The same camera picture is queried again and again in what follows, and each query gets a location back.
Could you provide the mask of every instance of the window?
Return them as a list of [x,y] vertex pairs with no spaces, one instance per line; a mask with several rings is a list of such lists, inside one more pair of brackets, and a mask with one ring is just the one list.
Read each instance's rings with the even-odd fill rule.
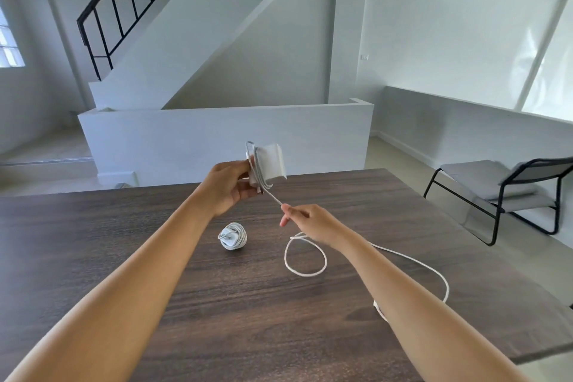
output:
[[0,68],[7,67],[24,67],[24,60],[0,8]]

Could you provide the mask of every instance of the hand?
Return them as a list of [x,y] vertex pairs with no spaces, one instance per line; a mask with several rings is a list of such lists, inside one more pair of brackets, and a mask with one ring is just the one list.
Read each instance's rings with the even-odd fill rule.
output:
[[240,200],[258,194],[248,180],[239,181],[249,176],[249,169],[247,160],[219,163],[211,169],[191,196],[200,197],[207,203],[213,216],[222,215]]
[[335,249],[340,241],[353,233],[352,230],[319,205],[291,207],[288,204],[283,204],[281,209],[284,212],[280,223],[281,227],[284,227],[292,220],[297,224],[300,231],[311,239],[326,243]]

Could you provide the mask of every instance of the dark brown table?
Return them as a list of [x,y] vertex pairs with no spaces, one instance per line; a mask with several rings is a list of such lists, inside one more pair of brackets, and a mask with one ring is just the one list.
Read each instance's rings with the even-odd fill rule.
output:
[[[123,262],[195,185],[0,198],[0,378]],[[273,191],[317,203],[368,240],[440,270],[448,304],[516,363],[573,349],[573,311],[480,243],[390,172],[290,177]],[[418,381],[353,268],[328,248],[313,278],[289,272],[294,226],[270,197],[214,220],[154,334],[135,381]],[[217,235],[247,229],[239,251]],[[432,272],[389,257],[437,296]],[[318,270],[316,248],[292,244],[291,265]]]

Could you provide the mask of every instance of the white baseboard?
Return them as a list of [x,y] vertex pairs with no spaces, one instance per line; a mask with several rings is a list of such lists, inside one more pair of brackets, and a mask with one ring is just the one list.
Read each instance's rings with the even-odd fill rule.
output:
[[407,145],[404,142],[399,141],[395,137],[390,136],[389,134],[384,133],[381,130],[371,130],[370,136],[376,136],[376,137],[382,139],[383,141],[388,142],[390,145],[393,145],[394,147],[398,148],[399,150],[405,152],[406,154],[411,155],[412,157],[414,157],[417,160],[421,161],[422,163],[428,165],[432,169],[437,169],[440,166],[440,164],[437,161],[435,161],[434,159],[432,159],[429,155],[421,153],[417,149],[412,148],[410,145]]
[[116,184],[127,183],[132,187],[139,187],[138,176],[135,172],[100,172],[97,180],[104,186],[114,186]]

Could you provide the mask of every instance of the gray chair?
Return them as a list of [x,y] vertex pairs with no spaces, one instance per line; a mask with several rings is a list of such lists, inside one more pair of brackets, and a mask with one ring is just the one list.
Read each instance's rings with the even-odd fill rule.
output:
[[[480,160],[477,162],[451,163],[442,165],[434,172],[424,197],[428,194],[433,183],[453,193],[456,197],[476,207],[495,219],[492,240],[484,243],[493,246],[497,240],[500,217],[509,213],[539,231],[554,235],[559,232],[559,215],[561,213],[561,181],[573,170],[573,157],[556,159],[537,158],[529,162],[517,164],[509,169],[499,162]],[[491,213],[476,203],[464,198],[435,180],[438,172],[443,171],[462,186],[471,190],[476,198],[493,205],[496,213]],[[538,181],[557,179],[555,199],[548,197],[534,183]],[[555,211],[555,226],[548,231],[532,221],[518,215],[516,212],[530,208],[549,207]]]

